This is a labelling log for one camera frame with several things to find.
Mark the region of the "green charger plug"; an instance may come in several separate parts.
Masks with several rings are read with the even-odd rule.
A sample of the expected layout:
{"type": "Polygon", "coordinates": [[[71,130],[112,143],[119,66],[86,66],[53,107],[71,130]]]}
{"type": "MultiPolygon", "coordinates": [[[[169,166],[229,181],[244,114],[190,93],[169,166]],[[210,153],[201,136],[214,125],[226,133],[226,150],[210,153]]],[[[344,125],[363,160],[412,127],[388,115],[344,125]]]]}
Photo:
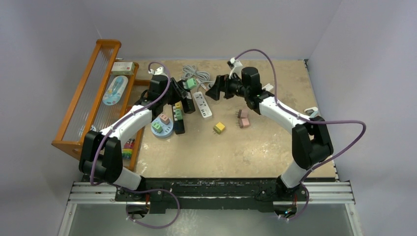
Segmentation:
{"type": "Polygon", "coordinates": [[[192,90],[197,86],[197,81],[195,78],[189,78],[185,81],[185,87],[188,90],[192,90]]]}

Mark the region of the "short black power strip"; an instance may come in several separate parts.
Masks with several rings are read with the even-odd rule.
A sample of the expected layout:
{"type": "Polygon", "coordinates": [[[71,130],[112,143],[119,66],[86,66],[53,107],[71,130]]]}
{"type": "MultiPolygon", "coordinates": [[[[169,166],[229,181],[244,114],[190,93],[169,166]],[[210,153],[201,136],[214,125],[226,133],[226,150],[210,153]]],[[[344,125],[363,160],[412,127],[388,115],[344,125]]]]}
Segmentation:
{"type": "Polygon", "coordinates": [[[181,79],[179,81],[179,85],[182,86],[186,91],[186,97],[181,101],[182,103],[182,110],[186,114],[192,114],[196,111],[193,97],[191,95],[191,90],[186,87],[186,81],[181,79]]]}

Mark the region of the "white power strip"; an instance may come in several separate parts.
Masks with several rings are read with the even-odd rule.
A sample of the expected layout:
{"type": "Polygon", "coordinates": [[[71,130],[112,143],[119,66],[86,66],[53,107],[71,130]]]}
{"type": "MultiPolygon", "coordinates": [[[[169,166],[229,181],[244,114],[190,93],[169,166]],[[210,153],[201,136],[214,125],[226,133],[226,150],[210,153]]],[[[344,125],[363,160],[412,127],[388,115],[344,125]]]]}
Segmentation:
{"type": "Polygon", "coordinates": [[[193,93],[193,98],[196,101],[198,110],[200,111],[203,118],[210,118],[212,117],[211,109],[208,106],[208,103],[203,95],[202,92],[198,91],[193,93]]]}

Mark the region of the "pink charger plug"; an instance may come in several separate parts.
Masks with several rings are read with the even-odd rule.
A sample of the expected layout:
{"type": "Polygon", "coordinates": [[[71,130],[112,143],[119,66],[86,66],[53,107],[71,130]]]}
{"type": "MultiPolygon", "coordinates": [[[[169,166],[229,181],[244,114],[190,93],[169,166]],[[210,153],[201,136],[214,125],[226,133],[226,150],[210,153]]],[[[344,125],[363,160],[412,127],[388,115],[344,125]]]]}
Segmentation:
{"type": "Polygon", "coordinates": [[[248,110],[247,109],[240,109],[236,112],[238,118],[247,118],[248,117],[248,110]]]}
{"type": "Polygon", "coordinates": [[[243,129],[243,128],[248,128],[250,126],[250,121],[248,118],[240,118],[237,122],[237,125],[239,126],[239,128],[243,129]]]}

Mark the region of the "yellow charger plug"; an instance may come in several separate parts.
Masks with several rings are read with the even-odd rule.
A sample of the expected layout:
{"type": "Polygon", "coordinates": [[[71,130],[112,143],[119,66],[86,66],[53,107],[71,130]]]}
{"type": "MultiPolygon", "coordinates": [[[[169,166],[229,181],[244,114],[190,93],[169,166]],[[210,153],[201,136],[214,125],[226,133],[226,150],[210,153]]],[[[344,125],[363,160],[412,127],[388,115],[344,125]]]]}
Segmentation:
{"type": "Polygon", "coordinates": [[[221,122],[218,122],[214,127],[213,127],[213,130],[214,130],[214,132],[216,133],[216,134],[221,134],[224,130],[225,130],[225,128],[226,128],[226,126],[223,124],[223,123],[221,123],[221,122]]]}

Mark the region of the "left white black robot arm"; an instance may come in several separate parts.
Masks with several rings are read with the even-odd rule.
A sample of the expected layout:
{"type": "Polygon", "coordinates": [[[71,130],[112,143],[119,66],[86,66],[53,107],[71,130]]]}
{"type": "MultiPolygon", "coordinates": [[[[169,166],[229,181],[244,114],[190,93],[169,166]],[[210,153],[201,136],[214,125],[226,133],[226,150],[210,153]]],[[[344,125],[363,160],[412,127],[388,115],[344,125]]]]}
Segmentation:
{"type": "Polygon", "coordinates": [[[174,78],[154,75],[147,90],[130,111],[109,127],[89,131],[83,141],[79,171],[90,176],[92,185],[111,183],[127,189],[134,201],[145,198],[146,187],[140,184],[142,176],[125,168],[122,146],[140,129],[155,120],[165,105],[174,105],[187,98],[187,91],[174,78]]]}

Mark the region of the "yellow plug on long strip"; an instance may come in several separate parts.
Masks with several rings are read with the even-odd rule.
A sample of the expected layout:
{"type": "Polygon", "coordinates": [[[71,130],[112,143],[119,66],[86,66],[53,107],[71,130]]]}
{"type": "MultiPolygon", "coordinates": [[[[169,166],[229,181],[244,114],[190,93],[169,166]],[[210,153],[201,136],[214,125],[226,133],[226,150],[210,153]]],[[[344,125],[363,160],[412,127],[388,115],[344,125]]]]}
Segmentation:
{"type": "Polygon", "coordinates": [[[176,110],[182,110],[182,103],[181,102],[175,103],[175,108],[176,110]]]}

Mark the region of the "green plug on long strip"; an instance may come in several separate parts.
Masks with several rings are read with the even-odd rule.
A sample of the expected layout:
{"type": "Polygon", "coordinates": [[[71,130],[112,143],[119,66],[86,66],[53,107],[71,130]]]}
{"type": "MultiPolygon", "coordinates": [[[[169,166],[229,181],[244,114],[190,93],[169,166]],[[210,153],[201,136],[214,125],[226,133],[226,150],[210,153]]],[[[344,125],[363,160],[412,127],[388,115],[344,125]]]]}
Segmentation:
{"type": "Polygon", "coordinates": [[[183,120],[182,110],[175,109],[175,118],[176,120],[183,120]]]}

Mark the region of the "long black power strip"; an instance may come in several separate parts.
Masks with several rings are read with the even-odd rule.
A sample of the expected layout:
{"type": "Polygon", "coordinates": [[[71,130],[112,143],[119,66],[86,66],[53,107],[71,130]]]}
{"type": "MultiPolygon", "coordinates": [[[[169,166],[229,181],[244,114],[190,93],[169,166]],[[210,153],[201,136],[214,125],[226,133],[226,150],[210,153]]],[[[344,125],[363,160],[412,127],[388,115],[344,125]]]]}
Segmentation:
{"type": "Polygon", "coordinates": [[[177,135],[184,134],[185,133],[185,126],[184,126],[184,120],[176,120],[175,118],[175,105],[172,105],[172,114],[173,114],[173,122],[174,122],[174,132],[177,135]]]}

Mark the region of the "round blue power hub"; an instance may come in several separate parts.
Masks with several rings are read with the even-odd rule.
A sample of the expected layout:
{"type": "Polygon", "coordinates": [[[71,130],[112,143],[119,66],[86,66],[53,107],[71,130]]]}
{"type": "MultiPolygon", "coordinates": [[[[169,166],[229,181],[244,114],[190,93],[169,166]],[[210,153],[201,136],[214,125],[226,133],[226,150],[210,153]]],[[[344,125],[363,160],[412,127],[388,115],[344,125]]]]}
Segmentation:
{"type": "Polygon", "coordinates": [[[174,123],[167,115],[160,114],[151,122],[151,131],[159,139],[168,138],[174,132],[174,123]]]}

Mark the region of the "white clip object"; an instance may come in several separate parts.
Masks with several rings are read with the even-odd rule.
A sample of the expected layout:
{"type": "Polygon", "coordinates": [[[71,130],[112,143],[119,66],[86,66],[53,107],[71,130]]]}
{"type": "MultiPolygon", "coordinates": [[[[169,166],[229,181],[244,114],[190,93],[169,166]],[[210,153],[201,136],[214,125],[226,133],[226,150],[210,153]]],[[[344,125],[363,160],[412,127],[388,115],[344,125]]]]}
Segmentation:
{"type": "Polygon", "coordinates": [[[265,91],[271,91],[273,89],[274,89],[274,86],[271,85],[270,83],[268,83],[268,84],[266,84],[265,86],[262,87],[262,90],[265,90],[265,91]]]}

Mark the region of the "orange wooden shelf rack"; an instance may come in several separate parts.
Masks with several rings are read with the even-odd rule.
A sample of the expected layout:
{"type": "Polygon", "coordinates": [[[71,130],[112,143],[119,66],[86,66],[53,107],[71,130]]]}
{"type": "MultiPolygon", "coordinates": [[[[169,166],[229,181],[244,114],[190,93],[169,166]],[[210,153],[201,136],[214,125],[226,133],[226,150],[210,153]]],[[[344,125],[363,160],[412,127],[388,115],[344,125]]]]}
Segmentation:
{"type": "Polygon", "coordinates": [[[137,80],[139,69],[135,63],[134,72],[128,76],[127,86],[121,101],[112,106],[102,102],[102,97],[112,82],[111,69],[119,61],[118,52],[121,43],[115,39],[99,39],[82,73],[80,82],[71,99],[70,105],[52,141],[52,146],[80,159],[84,136],[92,127],[101,130],[121,118],[133,101],[138,99],[138,87],[148,87],[148,80],[137,80]]]}

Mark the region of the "colourful marker pack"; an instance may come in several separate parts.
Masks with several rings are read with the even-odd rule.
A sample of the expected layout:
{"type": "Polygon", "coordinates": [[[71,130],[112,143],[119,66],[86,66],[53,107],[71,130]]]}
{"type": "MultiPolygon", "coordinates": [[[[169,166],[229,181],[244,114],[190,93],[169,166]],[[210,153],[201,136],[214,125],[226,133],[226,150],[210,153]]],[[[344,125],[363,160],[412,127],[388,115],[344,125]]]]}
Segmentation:
{"type": "Polygon", "coordinates": [[[131,160],[133,149],[135,145],[135,139],[131,138],[129,139],[123,146],[121,152],[122,152],[122,159],[123,160],[131,160]]]}

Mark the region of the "white blue clip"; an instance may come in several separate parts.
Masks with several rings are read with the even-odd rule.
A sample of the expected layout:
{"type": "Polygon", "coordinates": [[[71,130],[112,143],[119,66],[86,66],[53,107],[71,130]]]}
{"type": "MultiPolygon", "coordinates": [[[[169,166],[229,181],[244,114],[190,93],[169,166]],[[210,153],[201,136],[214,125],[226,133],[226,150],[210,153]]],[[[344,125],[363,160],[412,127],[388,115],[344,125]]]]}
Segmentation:
{"type": "Polygon", "coordinates": [[[319,110],[317,107],[310,107],[304,110],[304,113],[311,118],[314,118],[319,115],[319,110]]]}

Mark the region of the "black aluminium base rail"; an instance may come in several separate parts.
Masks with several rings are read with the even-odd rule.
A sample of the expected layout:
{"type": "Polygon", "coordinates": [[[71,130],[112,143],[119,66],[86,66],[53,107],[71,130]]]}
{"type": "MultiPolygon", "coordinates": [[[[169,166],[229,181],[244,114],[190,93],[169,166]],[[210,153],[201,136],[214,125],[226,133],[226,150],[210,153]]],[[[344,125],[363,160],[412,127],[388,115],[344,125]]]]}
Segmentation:
{"type": "Polygon", "coordinates": [[[119,204],[163,214],[168,209],[257,210],[293,215],[305,204],[353,204],[349,182],[310,178],[291,191],[277,188],[274,178],[147,178],[135,193],[109,184],[73,184],[72,204],[119,204]]]}

